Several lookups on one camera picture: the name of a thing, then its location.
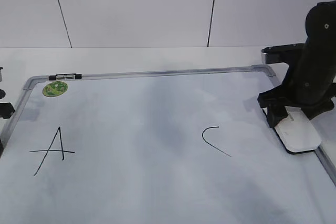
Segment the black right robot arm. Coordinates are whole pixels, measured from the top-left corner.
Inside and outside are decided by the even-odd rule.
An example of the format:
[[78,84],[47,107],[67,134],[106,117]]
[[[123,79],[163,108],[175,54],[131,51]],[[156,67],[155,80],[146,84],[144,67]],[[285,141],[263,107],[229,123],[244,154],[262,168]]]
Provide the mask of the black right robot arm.
[[300,108],[311,120],[334,108],[335,97],[335,1],[319,2],[309,10],[304,43],[272,46],[261,53],[265,64],[286,63],[282,83],[258,95],[266,109],[267,122],[275,127],[289,113]]

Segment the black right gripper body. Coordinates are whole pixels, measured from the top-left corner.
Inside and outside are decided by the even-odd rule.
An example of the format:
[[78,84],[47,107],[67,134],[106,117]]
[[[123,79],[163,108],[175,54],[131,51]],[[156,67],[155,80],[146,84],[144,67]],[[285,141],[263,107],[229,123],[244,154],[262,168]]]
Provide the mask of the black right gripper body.
[[281,85],[260,93],[261,108],[271,104],[307,108],[335,96],[335,39],[310,39],[300,58],[288,65]]

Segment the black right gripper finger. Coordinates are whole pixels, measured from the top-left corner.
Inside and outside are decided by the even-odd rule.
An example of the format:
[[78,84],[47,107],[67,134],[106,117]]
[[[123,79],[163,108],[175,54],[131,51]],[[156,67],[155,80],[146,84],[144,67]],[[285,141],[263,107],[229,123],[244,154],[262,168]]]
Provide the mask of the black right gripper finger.
[[312,120],[316,116],[318,116],[322,113],[325,113],[325,112],[329,112],[333,109],[334,109],[334,103],[331,99],[329,99],[329,100],[324,101],[323,103],[318,104],[316,106],[311,106],[309,108],[303,108],[301,110],[309,120]]
[[276,127],[280,121],[288,116],[288,112],[283,105],[271,104],[267,106],[267,123],[269,127]]

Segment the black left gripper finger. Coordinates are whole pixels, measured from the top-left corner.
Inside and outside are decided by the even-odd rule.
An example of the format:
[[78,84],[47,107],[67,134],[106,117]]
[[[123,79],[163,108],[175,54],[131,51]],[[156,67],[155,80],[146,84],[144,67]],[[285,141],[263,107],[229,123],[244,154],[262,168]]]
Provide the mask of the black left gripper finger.
[[10,118],[15,113],[11,103],[0,103],[0,118]]

